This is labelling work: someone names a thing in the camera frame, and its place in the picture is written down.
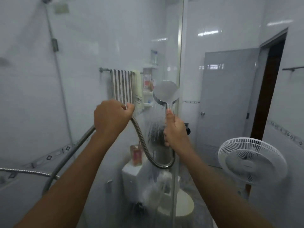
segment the glass shower door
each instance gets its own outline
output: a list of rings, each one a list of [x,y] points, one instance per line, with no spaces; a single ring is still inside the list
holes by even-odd
[[[182,5],[183,0],[66,0],[47,5],[74,143],[93,124],[96,106],[112,98],[111,73],[101,73],[100,68],[140,72],[142,81],[143,73],[150,72],[152,86],[166,79],[179,85]],[[154,102],[153,90],[146,91],[143,82],[142,89],[142,108],[135,118],[156,158],[165,149],[158,141],[153,148],[152,139],[153,132],[161,131],[154,125],[164,125],[164,108]],[[104,157],[83,212],[87,227],[173,225],[178,160],[166,171],[144,162],[139,168],[144,169],[139,171],[142,178],[136,176],[137,191],[132,192],[136,200],[131,200],[123,168],[130,163],[130,146],[138,142],[129,123]]]

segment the gray door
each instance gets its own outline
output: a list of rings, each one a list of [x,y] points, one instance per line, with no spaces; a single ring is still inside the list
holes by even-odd
[[[258,54],[259,49],[205,54],[196,149],[209,165],[220,166],[223,142],[243,136]]]

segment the fan grille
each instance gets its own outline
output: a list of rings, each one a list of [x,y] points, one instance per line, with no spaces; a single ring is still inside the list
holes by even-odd
[[[275,183],[287,175],[283,155],[254,138],[233,138],[218,152],[219,163],[230,175],[250,184]]]

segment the human hand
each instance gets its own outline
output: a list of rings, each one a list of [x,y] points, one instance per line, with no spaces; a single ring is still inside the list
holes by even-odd
[[[173,115],[170,109],[167,109],[166,112],[166,124],[167,126],[164,130],[165,146],[172,147],[177,153],[191,147],[183,120],[177,115]]]
[[[116,139],[132,118],[134,109],[131,103],[126,107],[117,100],[103,101],[94,111],[96,134]]]

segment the striped towel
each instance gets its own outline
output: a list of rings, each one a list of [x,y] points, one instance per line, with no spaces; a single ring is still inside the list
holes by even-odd
[[[127,104],[127,102],[133,103],[133,72],[126,70],[112,70],[111,75],[114,99],[124,104]]]

